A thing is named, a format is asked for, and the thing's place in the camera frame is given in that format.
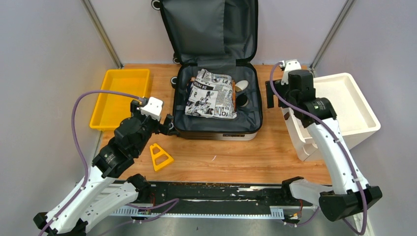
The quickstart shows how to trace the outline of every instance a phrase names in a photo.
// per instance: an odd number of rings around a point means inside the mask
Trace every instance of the open suitcase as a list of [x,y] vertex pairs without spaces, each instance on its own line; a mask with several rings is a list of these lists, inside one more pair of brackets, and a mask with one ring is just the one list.
[[[258,76],[250,61],[257,49],[257,0],[161,0],[160,10],[175,56],[182,67],[175,87],[174,128],[186,139],[247,141],[262,126]],[[185,114],[187,84],[200,69],[247,80],[249,104],[237,107],[235,119]]]

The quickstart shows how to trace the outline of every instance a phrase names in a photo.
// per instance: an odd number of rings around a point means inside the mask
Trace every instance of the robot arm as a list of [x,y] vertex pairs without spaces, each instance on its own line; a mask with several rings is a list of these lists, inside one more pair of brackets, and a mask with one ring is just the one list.
[[149,194],[149,190],[150,184],[142,175],[136,174],[129,177],[120,188],[96,203],[91,204],[83,212],[81,220],[88,223],[85,233],[90,232],[97,223],[120,207],[140,199],[141,196],[146,197]]
[[[382,192],[378,186],[370,186],[356,166],[343,140],[336,112],[330,101],[326,98],[316,98],[313,75],[308,70],[301,70],[296,60],[286,62],[284,66],[284,77],[282,80],[274,81],[274,88],[291,105],[317,116],[322,121],[318,123],[310,116],[294,110],[294,116],[301,121],[322,153],[332,181],[332,187],[329,187],[310,183],[301,177],[285,180],[282,182],[282,187],[286,195],[319,205],[326,218],[335,221],[363,211],[357,186],[359,182],[364,190],[368,208],[371,207],[382,197]],[[266,85],[268,108],[271,108],[273,107],[273,93],[270,83],[267,82]],[[278,106],[283,109],[288,108],[282,101],[278,102]],[[337,136],[337,140],[323,124],[330,128]],[[357,174],[356,179],[353,177],[339,143],[348,153],[348,158]]]
[[[67,232],[76,235],[73,233],[84,231],[83,228],[86,226],[87,229],[91,229],[98,221],[110,214],[112,209],[117,209],[136,200],[138,192],[143,189],[143,186],[138,184],[140,180],[135,180],[140,179],[140,177],[134,176],[126,183],[126,186],[122,189],[123,192],[126,190],[126,193],[119,194],[120,197],[116,195],[119,193],[119,189],[114,194],[106,197],[106,200],[103,199],[93,205],[91,204],[103,189],[113,183],[134,163],[134,158],[141,155],[153,133],[168,134],[172,116],[167,115],[164,124],[160,124],[162,107],[163,102],[154,97],[146,100],[143,105],[133,100],[130,104],[132,117],[126,118],[120,123],[120,126],[115,130],[115,137],[93,159],[86,186],[82,187],[84,177],[52,211],[36,215],[33,220],[37,227],[42,229],[47,222],[53,219],[54,221],[46,230],[49,233],[48,235],[64,235]],[[79,190],[81,192],[77,198],[70,203],[58,218],[55,218],[54,215],[63,205],[71,201]]]

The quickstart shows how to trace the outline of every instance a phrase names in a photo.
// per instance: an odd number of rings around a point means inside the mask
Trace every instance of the white bin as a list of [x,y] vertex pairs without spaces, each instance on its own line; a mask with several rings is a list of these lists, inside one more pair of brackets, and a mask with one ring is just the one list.
[[[314,88],[316,97],[325,97],[333,105],[342,136],[349,149],[381,128],[381,124],[351,74],[341,73],[314,78]],[[285,123],[299,159],[302,161],[322,159],[316,144],[294,116],[293,110],[282,109],[283,114],[288,112],[291,115]]]

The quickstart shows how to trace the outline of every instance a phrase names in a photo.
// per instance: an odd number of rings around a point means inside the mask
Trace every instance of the white object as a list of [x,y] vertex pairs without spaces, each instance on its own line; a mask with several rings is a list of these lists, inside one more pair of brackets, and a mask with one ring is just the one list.
[[237,88],[239,88],[240,91],[243,91],[243,90],[245,90],[249,86],[249,82],[247,80],[242,80],[242,81],[237,82],[235,84],[235,86]]
[[[85,188],[77,196],[77,198],[60,214],[58,219],[50,225],[51,229],[56,229],[57,234],[64,234],[71,231],[87,206],[105,189],[109,184],[115,181],[115,178],[102,178],[103,173],[98,167],[94,166],[89,169],[89,180]],[[66,196],[66,198],[56,206],[52,211],[46,214],[46,221],[49,222],[54,215],[63,207],[74,194],[81,188],[84,178],[77,186]]]
[[285,61],[285,65],[283,66],[285,66],[285,69],[284,69],[284,75],[282,76],[282,79],[281,79],[281,84],[287,85],[288,84],[288,72],[292,70],[301,70],[301,65],[296,59],[294,59],[294,60]]
[[112,214],[120,207],[135,201],[138,198],[136,187],[129,182],[125,182],[120,188],[105,198],[92,204],[81,216],[83,221],[87,221],[86,233],[105,217]]
[[[270,206],[270,214],[189,214],[189,213],[166,213],[161,217],[173,218],[208,218],[208,219],[284,219],[284,209],[280,206]],[[130,216],[152,218],[159,213],[141,213],[138,209],[130,206],[122,206],[111,214],[111,216]]]
[[150,97],[148,103],[141,108],[141,113],[146,116],[150,116],[157,121],[160,121],[163,106],[163,101],[154,97]]
[[[314,78],[316,97],[327,98],[337,114],[341,134],[349,149],[381,128],[377,117],[348,73]],[[322,159],[317,145],[301,122],[294,116],[292,109],[282,109],[283,114],[290,113],[285,121],[291,141],[302,161]]]
[[355,161],[347,149],[346,143],[340,134],[339,122],[333,118],[324,119],[323,122],[333,131],[333,133],[335,133],[338,140],[334,140],[321,124],[313,123],[307,127],[307,130],[323,155],[323,159],[330,173],[334,193],[347,194],[348,190],[352,190],[353,192],[359,191],[356,184],[357,180],[353,179],[352,171],[337,142],[340,142],[348,152],[349,159],[353,164],[354,171],[360,180],[360,184],[363,189],[366,189],[368,180],[362,175],[362,172],[360,172],[359,168],[356,166]]
[[221,141],[249,141],[255,138],[256,133],[253,134],[211,134],[210,138]]
[[319,206],[321,192],[333,190],[330,186],[310,183],[305,179],[299,179],[290,184],[291,195],[296,199],[305,200],[313,205]]

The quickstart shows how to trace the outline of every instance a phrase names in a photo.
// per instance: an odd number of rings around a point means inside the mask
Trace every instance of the newspaper-patterned bag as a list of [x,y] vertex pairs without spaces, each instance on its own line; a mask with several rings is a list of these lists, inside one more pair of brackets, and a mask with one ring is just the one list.
[[185,114],[196,117],[234,119],[232,78],[202,69],[191,85]]

